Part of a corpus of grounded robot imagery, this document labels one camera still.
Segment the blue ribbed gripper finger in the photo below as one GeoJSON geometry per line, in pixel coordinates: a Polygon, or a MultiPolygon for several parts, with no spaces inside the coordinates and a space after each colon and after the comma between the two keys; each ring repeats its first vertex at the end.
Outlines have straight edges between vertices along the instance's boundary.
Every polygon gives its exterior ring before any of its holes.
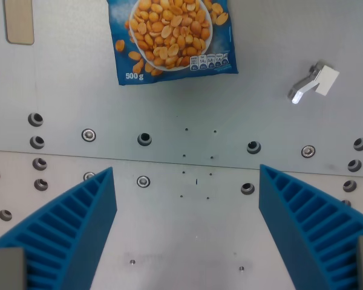
{"type": "Polygon", "coordinates": [[[358,289],[363,214],[284,172],[260,166],[259,209],[296,289],[358,289]]]}
{"type": "Polygon", "coordinates": [[[24,250],[27,289],[90,289],[116,213],[109,167],[8,230],[0,248],[24,250]]]}

